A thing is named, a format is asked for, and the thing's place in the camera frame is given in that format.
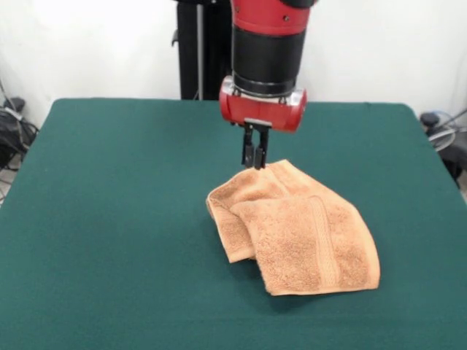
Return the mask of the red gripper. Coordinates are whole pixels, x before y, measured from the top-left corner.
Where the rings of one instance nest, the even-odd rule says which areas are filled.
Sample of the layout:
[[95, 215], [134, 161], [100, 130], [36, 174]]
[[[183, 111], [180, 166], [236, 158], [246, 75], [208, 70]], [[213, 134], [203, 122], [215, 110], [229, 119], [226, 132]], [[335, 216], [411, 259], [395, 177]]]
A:
[[[278, 98], [235, 96], [231, 91], [222, 89], [219, 102], [223, 119], [230, 123], [266, 125], [277, 131], [292, 133], [298, 129], [304, 115], [307, 93], [304, 89], [298, 89], [285, 98], [285, 103], [281, 103]], [[269, 129], [258, 129], [259, 143], [256, 148], [252, 142], [253, 131], [251, 125], [244, 126], [242, 165], [253, 167], [254, 164], [255, 169], [261, 170], [266, 166]]]

